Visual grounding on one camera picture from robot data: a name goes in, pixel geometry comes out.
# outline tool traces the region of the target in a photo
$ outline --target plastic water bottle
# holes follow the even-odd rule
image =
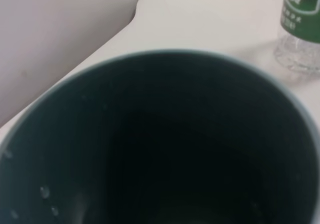
[[[290,70],[320,73],[320,0],[284,0],[274,54]]]

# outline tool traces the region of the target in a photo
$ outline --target white wall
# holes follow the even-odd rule
[[[0,126],[126,26],[137,0],[0,0]]]

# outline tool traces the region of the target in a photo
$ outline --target table surface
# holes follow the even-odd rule
[[[219,52],[278,79],[320,127],[320,79],[291,72],[273,56],[282,1],[139,0],[133,21],[63,79],[103,60],[136,51],[188,48]],[[2,126],[0,142],[27,109]]]

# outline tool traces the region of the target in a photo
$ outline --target dark green cup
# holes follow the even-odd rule
[[[112,59],[49,91],[1,146],[0,224],[315,224],[319,137],[230,58]]]

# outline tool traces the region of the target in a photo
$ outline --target green bottle label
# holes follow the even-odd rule
[[[298,38],[320,43],[320,0],[284,0],[281,25]]]

